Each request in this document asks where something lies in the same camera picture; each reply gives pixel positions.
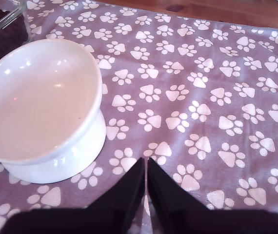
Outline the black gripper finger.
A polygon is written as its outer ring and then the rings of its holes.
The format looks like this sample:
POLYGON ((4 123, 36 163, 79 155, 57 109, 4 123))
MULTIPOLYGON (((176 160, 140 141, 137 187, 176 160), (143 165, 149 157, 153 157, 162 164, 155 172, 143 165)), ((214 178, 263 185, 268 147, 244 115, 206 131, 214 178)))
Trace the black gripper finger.
POLYGON ((127 233, 144 192, 145 163, 139 158, 112 188, 87 207, 87 233, 127 233))
POLYGON ((193 215, 204 205, 182 189, 153 160, 147 162, 147 187, 162 229, 166 234, 198 234, 193 215))

